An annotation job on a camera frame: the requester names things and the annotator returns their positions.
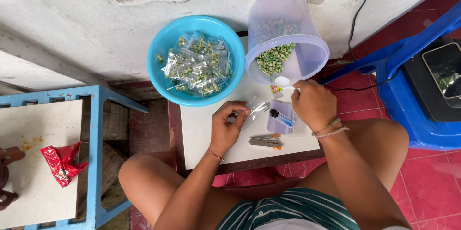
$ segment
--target bracelet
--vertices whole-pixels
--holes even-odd
[[[345,130],[349,130],[349,128],[347,128],[346,126],[343,125],[342,127],[336,129],[335,131],[333,131],[333,132],[331,132],[331,133],[321,134],[321,135],[317,135],[317,136],[315,136],[315,137],[316,137],[317,139],[320,140],[320,139],[324,139],[324,138],[330,137],[330,136],[332,136],[332,135],[334,135],[334,134],[343,132],[343,131],[345,131]]]
[[[341,121],[341,119],[338,118],[337,116],[335,116],[335,118],[333,119],[333,121],[331,121],[331,123],[329,123],[328,125],[326,125],[326,127],[325,127],[324,129],[319,130],[319,131],[312,132],[312,136],[318,136],[318,135],[320,134],[321,131],[333,127],[334,125],[336,125],[336,124],[339,123],[340,121]]]
[[[209,151],[212,155],[214,155],[214,156],[218,157],[219,159],[221,159],[222,162],[224,162],[224,158],[219,157],[219,156],[217,156],[216,154],[214,154],[214,153],[210,150],[210,147],[208,147],[208,151]]]

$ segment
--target white plastic spoon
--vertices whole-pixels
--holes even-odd
[[[291,82],[287,77],[279,76],[275,78],[274,82],[277,86],[279,86],[282,89],[296,89],[295,87],[293,87],[293,85],[291,85]]]

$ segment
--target red snack wrapper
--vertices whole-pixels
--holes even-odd
[[[48,166],[50,166],[51,173],[61,187],[69,185],[72,178],[88,166],[88,162],[73,164],[78,149],[80,149],[80,143],[58,148],[48,146],[40,149]]]

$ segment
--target leg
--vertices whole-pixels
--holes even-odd
[[[387,190],[392,188],[408,151],[408,134],[399,123],[380,118],[344,121],[346,134]],[[321,164],[297,187],[311,188],[339,198],[328,170]]]
[[[126,196],[152,225],[155,225],[170,197],[184,181],[174,170],[175,155],[172,135],[168,152],[132,156],[118,174]],[[243,200],[222,189],[212,188],[199,229],[215,229],[227,212]]]

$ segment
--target blue plastic bowl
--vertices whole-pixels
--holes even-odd
[[[165,64],[157,61],[157,45],[168,51],[178,41],[181,32],[193,34],[194,30],[203,33],[205,36],[218,38],[221,36],[230,50],[232,58],[233,74],[228,81],[228,86],[218,94],[208,97],[192,97],[174,89],[167,90],[172,84],[165,78],[161,70]],[[187,16],[176,19],[160,30],[152,40],[147,53],[147,72],[150,80],[157,91],[166,99],[183,106],[202,107],[216,103],[227,97],[238,85],[245,71],[245,50],[237,34],[224,22],[203,15]]]

